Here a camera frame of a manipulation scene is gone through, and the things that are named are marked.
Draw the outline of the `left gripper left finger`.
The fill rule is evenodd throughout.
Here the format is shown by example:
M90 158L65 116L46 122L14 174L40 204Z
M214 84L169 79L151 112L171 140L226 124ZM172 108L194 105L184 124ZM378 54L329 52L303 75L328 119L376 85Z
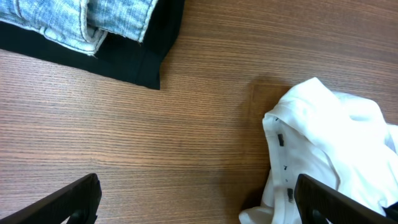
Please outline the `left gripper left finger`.
M95 173L88 174L1 219L1 224L94 224L101 196L98 176Z

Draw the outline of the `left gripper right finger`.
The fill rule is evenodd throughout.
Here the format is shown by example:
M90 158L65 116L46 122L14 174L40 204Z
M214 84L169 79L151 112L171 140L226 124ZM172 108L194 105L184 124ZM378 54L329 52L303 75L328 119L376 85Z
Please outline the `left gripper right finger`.
M381 215L306 174L300 174L294 198L302 223L397 224L397 205Z

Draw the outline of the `white t-shirt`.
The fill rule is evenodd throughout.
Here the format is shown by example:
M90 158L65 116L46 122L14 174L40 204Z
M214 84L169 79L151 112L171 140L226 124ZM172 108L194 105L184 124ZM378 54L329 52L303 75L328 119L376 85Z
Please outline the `white t-shirt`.
M300 223L294 188L307 174L383 214L397 202L397 126L376 102L311 78L292 87L262 120L271 170L257 207L241 223Z

